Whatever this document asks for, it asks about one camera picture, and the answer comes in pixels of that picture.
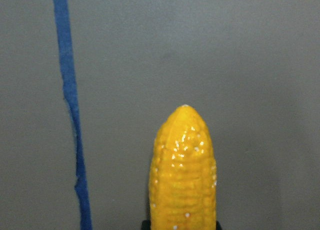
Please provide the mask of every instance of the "black object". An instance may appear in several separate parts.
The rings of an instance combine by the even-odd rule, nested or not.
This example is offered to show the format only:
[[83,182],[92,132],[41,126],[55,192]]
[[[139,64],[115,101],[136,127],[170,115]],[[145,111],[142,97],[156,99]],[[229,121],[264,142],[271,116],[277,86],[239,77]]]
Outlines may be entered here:
[[[150,230],[150,225],[151,225],[150,220],[142,221],[141,230]],[[216,230],[222,230],[222,227],[220,226],[220,223],[218,221],[216,222]]]

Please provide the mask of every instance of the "yellow object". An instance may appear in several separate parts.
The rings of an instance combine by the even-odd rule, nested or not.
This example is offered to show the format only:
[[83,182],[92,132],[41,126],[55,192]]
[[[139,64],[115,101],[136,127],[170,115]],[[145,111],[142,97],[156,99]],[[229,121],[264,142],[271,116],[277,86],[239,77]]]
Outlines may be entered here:
[[178,107],[154,141],[151,230],[216,230],[216,172],[206,123],[191,106]]

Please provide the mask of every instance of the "tape strip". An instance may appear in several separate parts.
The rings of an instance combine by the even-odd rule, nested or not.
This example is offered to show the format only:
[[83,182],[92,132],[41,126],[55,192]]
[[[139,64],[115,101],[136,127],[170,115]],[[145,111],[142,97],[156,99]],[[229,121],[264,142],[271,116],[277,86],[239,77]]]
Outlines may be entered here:
[[59,46],[60,71],[63,79],[63,94],[67,106],[69,107],[75,141],[77,181],[74,188],[79,198],[81,217],[80,228],[81,230],[91,230],[92,223],[90,202],[81,139],[80,115],[68,12],[68,0],[53,0],[53,4]]

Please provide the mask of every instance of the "yellow corn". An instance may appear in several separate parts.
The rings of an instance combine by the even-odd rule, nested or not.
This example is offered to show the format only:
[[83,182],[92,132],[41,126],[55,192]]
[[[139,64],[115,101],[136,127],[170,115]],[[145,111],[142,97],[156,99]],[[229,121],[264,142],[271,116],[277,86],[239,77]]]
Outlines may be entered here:
[[217,167],[206,123],[188,105],[162,125],[149,175],[152,230],[215,230]]

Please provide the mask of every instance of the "gray surface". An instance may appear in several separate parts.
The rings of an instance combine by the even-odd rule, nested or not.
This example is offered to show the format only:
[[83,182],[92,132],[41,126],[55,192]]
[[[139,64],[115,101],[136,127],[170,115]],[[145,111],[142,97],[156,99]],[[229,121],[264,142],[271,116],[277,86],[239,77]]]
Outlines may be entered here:
[[[318,229],[319,1],[69,0],[95,230],[139,229],[153,139],[185,103],[224,229]],[[52,0],[0,12],[0,229],[79,229]]]

